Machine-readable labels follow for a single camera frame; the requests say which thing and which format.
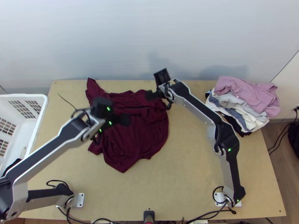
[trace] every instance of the dark red t-shirt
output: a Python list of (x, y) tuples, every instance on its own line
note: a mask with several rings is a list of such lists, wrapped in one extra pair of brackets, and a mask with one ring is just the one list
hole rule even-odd
[(105, 162), (120, 172), (126, 172), (137, 160), (150, 159), (160, 151), (168, 137), (166, 105), (161, 99), (147, 101), (145, 90), (106, 93), (91, 78), (87, 80), (85, 92), (90, 105), (95, 97), (109, 98), (114, 103), (115, 113), (127, 113), (131, 120), (127, 127), (117, 124), (106, 129), (100, 144), (92, 143), (89, 151), (103, 153)]

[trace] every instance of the folded clothes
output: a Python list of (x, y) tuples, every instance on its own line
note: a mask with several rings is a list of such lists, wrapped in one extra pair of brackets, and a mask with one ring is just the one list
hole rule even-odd
[(218, 101), (217, 94), (214, 93), (214, 90), (212, 89), (209, 91), (209, 96), (206, 101), (206, 106), (208, 106), (213, 111), (220, 111), (221, 113), (225, 115), (230, 115), (236, 119), (236, 121), (239, 123), (239, 125), (242, 127), (242, 132), (253, 132), (261, 127), (265, 126), (269, 122), (269, 118), (265, 117), (265, 119), (262, 121), (258, 120), (255, 116), (251, 115), (250, 113), (246, 112), (242, 108), (235, 109), (235, 108), (226, 108), (223, 107), (220, 102)]
[(228, 108), (224, 108), (223, 106), (221, 106), (218, 102), (217, 99), (215, 99), (211, 92), (210, 92), (210, 95), (209, 97), (207, 98), (207, 101), (209, 101), (211, 104), (208, 104), (206, 103), (206, 106), (208, 106), (210, 109), (213, 109), (214, 111), (220, 111), (222, 112), (223, 114), (230, 114), (231, 116), (233, 116), (240, 124), (240, 126), (242, 126), (242, 131), (243, 132), (248, 132), (249, 129), (246, 127), (246, 123), (245, 123), (245, 120), (244, 118), (242, 117), (241, 114), (239, 114), (238, 112), (236, 112), (235, 109), (228, 109)]
[(210, 93), (211, 92), (206, 93), (206, 98), (207, 98), (206, 106), (215, 112), (220, 112), (221, 115), (225, 117), (227, 122), (229, 122), (232, 125), (235, 132), (237, 132), (241, 137), (244, 137), (245, 135), (250, 135), (251, 132), (246, 131), (243, 128), (242, 124), (237, 119), (235, 119), (231, 114), (229, 114), (223, 107), (219, 108), (214, 103), (209, 101)]
[(97, 136), (99, 144), (92, 143), (89, 151), (103, 153), (105, 162), (120, 172), (127, 171), (137, 160), (150, 159), (160, 151), (168, 137), (166, 105), (161, 99), (147, 101), (145, 90), (106, 93), (95, 80), (88, 78), (86, 97), (90, 105), (98, 96), (111, 99), (116, 114), (130, 114), (131, 125), (106, 129), (101, 138)]
[[(225, 96), (225, 95), (227, 95), (227, 94), (231, 94), (231, 93), (227, 93), (227, 94), (224, 94), (224, 95), (217, 95), (217, 94), (214, 92), (214, 89), (212, 89), (211, 93), (212, 93), (212, 96), (215, 97), (216, 100), (218, 100), (218, 99), (217, 99), (218, 97), (222, 97), (222, 96)], [(235, 97), (235, 99), (234, 99), (234, 98), (231, 98), (231, 99), (232, 99), (232, 100), (235, 100), (235, 102), (237, 102), (238, 100), (241, 100), (241, 99), (238, 99), (238, 98), (236, 98), (236, 97)], [(266, 116), (264, 116), (264, 117), (261, 117), (261, 116), (259, 115), (259, 118), (262, 119), (262, 121), (260, 121), (254, 114), (252, 115), (251, 113), (248, 113), (248, 112), (245, 111), (241, 106), (239, 106), (237, 103), (235, 103), (233, 106), (234, 106), (234, 108), (229, 108), (229, 109), (230, 109), (230, 110), (235, 109), (235, 111), (243, 117), (243, 119), (244, 119), (244, 121), (245, 121), (245, 124), (246, 124), (246, 127), (247, 127), (250, 131), (255, 131), (255, 130), (257, 130), (257, 129), (263, 127), (263, 126), (265, 126), (265, 125), (269, 122), (269, 117), (266, 115), (266, 112), (264, 112), (265, 115), (266, 115)]]
[(231, 124), (231, 126), (235, 130), (235, 132), (237, 132), (241, 137), (244, 138), (244, 136), (248, 136), (248, 135), (252, 134), (252, 132), (242, 132), (241, 126), (237, 123), (236, 119), (233, 118), (232, 116), (228, 116), (223, 113), (221, 113), (221, 115), (226, 119), (226, 121), (228, 123)]
[(244, 112), (249, 115), (252, 115), (257, 120), (265, 123), (269, 120), (266, 112), (257, 113), (254, 109), (250, 107), (248, 103), (244, 100), (237, 98), (231, 92), (228, 92), (224, 95), (218, 95), (212, 90), (212, 96), (218, 99), (219, 104), (225, 108), (234, 108), (237, 112)]
[(273, 83), (254, 84), (235, 77), (220, 76), (215, 93), (224, 95), (231, 92), (248, 103), (258, 114), (266, 112), (272, 118), (280, 112), (279, 99), (275, 94), (276, 89), (277, 86)]

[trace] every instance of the white laundry basket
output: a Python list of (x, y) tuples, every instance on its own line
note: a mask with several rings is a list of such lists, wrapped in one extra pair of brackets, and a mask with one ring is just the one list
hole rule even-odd
[(47, 105), (43, 94), (0, 95), (0, 176), (32, 151)]

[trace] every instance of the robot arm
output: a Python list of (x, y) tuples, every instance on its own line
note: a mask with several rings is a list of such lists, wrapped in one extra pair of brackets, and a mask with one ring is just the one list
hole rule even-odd
[(208, 141), (221, 163), (225, 182), (222, 190), (224, 198), (228, 200), (230, 208), (234, 207), (246, 193), (240, 184), (237, 164), (239, 139), (232, 126), (194, 97), (185, 83), (176, 78), (171, 79), (166, 69), (155, 73), (154, 76), (157, 91), (148, 91), (148, 99), (166, 98), (169, 109), (172, 103), (182, 105), (207, 125)]
[[(194, 97), (183, 82), (171, 80), (166, 69), (154, 75), (157, 92), (148, 92), (148, 97), (166, 98), (170, 102), (168, 108), (172, 103), (181, 104), (208, 126), (209, 141), (222, 166), (223, 193), (232, 208), (245, 196), (237, 165), (239, 140), (232, 127)], [(67, 184), (58, 184), (52, 189), (28, 190), (27, 182), (67, 149), (94, 139), (96, 133), (117, 123), (128, 125), (129, 120), (126, 116), (114, 114), (113, 103), (109, 99), (95, 99), (90, 109), (67, 121), (56, 137), (10, 168), (0, 178), (0, 222), (15, 219), (23, 211), (49, 205), (66, 209), (82, 207), (84, 194), (75, 194)]]
[(114, 124), (127, 125), (125, 116), (114, 114), (112, 101), (97, 98), (93, 107), (68, 120), (56, 137), (48, 141), (29, 157), (10, 168), (0, 178), (0, 221), (17, 218), (21, 212), (49, 205), (59, 207), (82, 207), (84, 194), (73, 193), (67, 184), (58, 184), (52, 189), (28, 190), (27, 182), (49, 165), (67, 149), (82, 145), (94, 138), (99, 130)]

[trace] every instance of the black cable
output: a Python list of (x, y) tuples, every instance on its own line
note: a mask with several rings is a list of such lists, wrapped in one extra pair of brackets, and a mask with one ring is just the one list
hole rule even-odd
[(280, 133), (280, 135), (279, 135), (278, 138), (276, 139), (276, 142), (275, 142), (274, 146), (272, 146), (270, 149), (268, 149), (268, 151), (270, 151), (271, 149), (273, 149), (273, 148), (276, 146), (276, 144), (277, 144), (277, 142), (278, 142), (280, 136), (283, 134), (283, 132), (285, 131), (285, 129), (286, 129), (289, 125), (291, 125), (291, 124), (293, 124), (293, 123), (296, 122), (296, 120), (297, 120), (297, 116), (298, 116), (297, 109), (294, 109), (294, 111), (296, 112), (295, 120), (294, 120), (292, 123), (289, 123), (289, 124), (287, 124), (287, 125), (284, 127), (283, 131)]
[(99, 220), (105, 220), (105, 221), (107, 221), (107, 222), (110, 222), (111, 223), (111, 221), (109, 220), (109, 219), (106, 219), (106, 218), (98, 218), (96, 221), (94, 221), (92, 224), (95, 224), (97, 221), (99, 221)]
[(71, 105), (71, 106), (75, 109), (75, 111), (72, 113), (72, 116), (71, 116), (71, 117), (73, 117), (74, 114), (77, 113), (78, 111), (82, 111), (82, 112), (87, 116), (89, 125), (91, 125), (90, 117), (89, 117), (88, 113), (87, 113), (85, 110), (91, 109), (92, 107), (87, 107), (87, 108), (80, 108), (80, 109), (77, 109), (77, 108), (75, 108), (75, 106), (74, 106), (73, 104), (71, 104), (69, 101), (67, 101), (66, 99), (64, 99), (59, 93), (57, 93), (57, 94), (58, 94), (64, 101), (66, 101), (69, 105)]
[[(228, 203), (228, 200), (224, 203), (224, 205), (223, 205), (223, 206), (221, 207), (221, 209), (219, 209), (218, 211), (212, 211), (212, 212), (205, 213), (205, 214), (203, 214), (203, 215), (201, 215), (201, 216), (198, 216), (198, 217), (195, 218), (195, 219), (189, 220), (188, 222), (186, 222), (186, 224), (192, 223), (192, 222), (197, 221), (197, 220), (209, 220), (209, 219), (211, 219), (211, 218), (216, 217), (220, 212), (231, 212), (231, 213), (233, 213), (233, 214), (236, 214), (236, 212), (235, 212), (234, 210), (231, 210), (231, 209), (223, 210), (224, 207), (227, 205), (227, 203)], [(210, 214), (213, 214), (213, 213), (215, 213), (215, 215), (210, 216), (210, 217), (205, 217), (205, 216), (210, 215)]]
[(283, 134), (283, 136), (281, 137), (281, 139), (280, 139), (280, 141), (279, 141), (279, 144), (278, 144), (278, 146), (272, 151), (272, 152), (270, 152), (269, 153), (269, 156), (273, 153), (273, 152), (275, 152), (276, 151), (276, 149), (278, 149), (279, 148), (279, 146), (280, 146), (280, 143), (281, 143), (281, 141), (282, 141), (282, 139), (283, 139), (283, 137), (286, 135), (288, 133), (288, 131), (286, 132), (286, 133), (284, 133)]
[(64, 99), (59, 93), (57, 93), (64, 101), (66, 101), (69, 105), (71, 105), (75, 110), (77, 110), (77, 108), (74, 107), (73, 104), (71, 104), (69, 101), (67, 101), (66, 99)]
[(272, 223), (272, 222), (271, 222), (271, 220), (270, 220), (270, 219), (268, 219), (268, 218), (266, 218), (266, 219), (269, 221), (269, 223), (271, 223), (271, 224), (274, 224), (274, 223)]
[(221, 189), (223, 190), (223, 186), (216, 187), (216, 188), (213, 190), (212, 197), (213, 197), (213, 200), (214, 200), (216, 203), (218, 203), (218, 204), (223, 204), (224, 202), (226, 202), (226, 200), (224, 200), (223, 202), (218, 202), (218, 201), (216, 201), (215, 196), (214, 196), (215, 191), (216, 191), (217, 189), (219, 189), (219, 188), (221, 188)]
[[(67, 218), (67, 221), (68, 221), (69, 224), (72, 224), (70, 220), (76, 221), (76, 222), (81, 223), (81, 224), (90, 224), (90, 223), (82, 222), (82, 221), (80, 221), (80, 220), (77, 220), (77, 219), (75, 219), (75, 218), (70, 217), (69, 213), (70, 213), (71, 208), (69, 208), (69, 209), (67, 210), (67, 213), (64, 213), (64, 212), (61, 210), (61, 208), (59, 208), (59, 207), (57, 207), (57, 208), (58, 208), (59, 211), (60, 211), (60, 212)], [(117, 222), (112, 222), (111, 220), (106, 219), (106, 218), (98, 218), (96, 221), (93, 222), (93, 224), (96, 223), (96, 222), (99, 221), (99, 220), (105, 220), (105, 221), (110, 222), (110, 223), (112, 223), (112, 224), (120, 224), (120, 223), (117, 223)]]
[(49, 181), (46, 183), (47, 186), (50, 186), (50, 187), (56, 187), (55, 185), (51, 185), (51, 184), (49, 184), (50, 182), (62, 182), (62, 183), (64, 183), (64, 184), (67, 186), (67, 188), (70, 188), (70, 187), (68, 186), (68, 184), (67, 184), (66, 182), (64, 182), (63, 180), (49, 180)]

